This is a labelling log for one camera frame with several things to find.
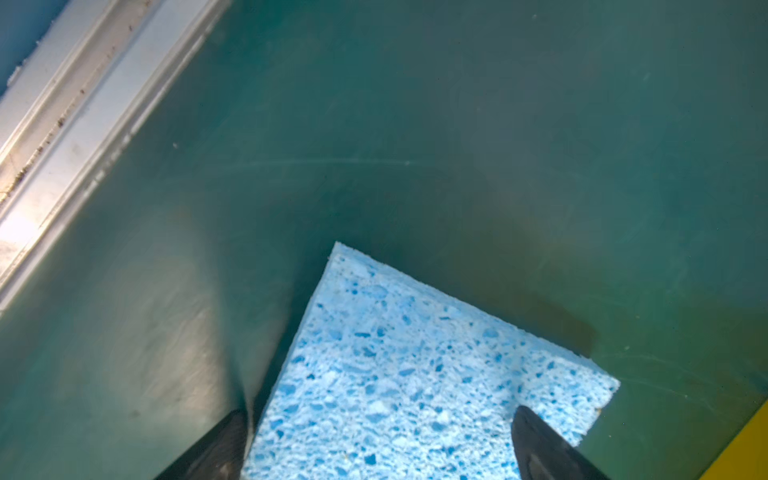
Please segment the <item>yellow shelf with coloured boards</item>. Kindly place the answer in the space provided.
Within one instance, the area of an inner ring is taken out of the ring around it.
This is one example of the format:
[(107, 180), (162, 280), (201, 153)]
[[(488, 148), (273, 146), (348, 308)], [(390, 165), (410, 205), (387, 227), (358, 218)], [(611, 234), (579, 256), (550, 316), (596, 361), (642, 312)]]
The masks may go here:
[(767, 480), (767, 402), (756, 411), (701, 480)]

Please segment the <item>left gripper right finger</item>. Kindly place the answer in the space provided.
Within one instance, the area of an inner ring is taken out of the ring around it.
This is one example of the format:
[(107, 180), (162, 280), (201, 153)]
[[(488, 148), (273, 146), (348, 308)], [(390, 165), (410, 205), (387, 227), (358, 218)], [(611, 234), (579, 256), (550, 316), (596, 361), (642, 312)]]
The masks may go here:
[(515, 410), (511, 439), (522, 480), (608, 480), (527, 406)]

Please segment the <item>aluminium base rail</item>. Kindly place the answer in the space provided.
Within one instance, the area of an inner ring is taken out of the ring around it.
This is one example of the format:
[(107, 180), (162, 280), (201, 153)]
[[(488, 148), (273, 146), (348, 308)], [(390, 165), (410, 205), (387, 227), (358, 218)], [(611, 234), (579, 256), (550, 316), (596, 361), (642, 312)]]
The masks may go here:
[(1, 99), (8, 306), (227, 9), (71, 1)]

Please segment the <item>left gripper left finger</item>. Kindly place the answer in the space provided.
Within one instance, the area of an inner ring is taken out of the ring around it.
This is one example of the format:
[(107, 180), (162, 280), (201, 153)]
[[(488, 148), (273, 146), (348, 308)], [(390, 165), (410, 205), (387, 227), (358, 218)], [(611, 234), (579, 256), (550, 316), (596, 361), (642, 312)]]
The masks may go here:
[(232, 410), (156, 480), (238, 480), (247, 441), (247, 412)]

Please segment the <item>blue sponge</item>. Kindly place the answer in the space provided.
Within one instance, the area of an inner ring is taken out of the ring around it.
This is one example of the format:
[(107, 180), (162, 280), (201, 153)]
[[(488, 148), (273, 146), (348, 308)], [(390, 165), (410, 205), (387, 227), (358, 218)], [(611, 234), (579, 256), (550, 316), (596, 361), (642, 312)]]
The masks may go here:
[(246, 479), (515, 479), (535, 411), (578, 445), (620, 386), (594, 362), (336, 244)]

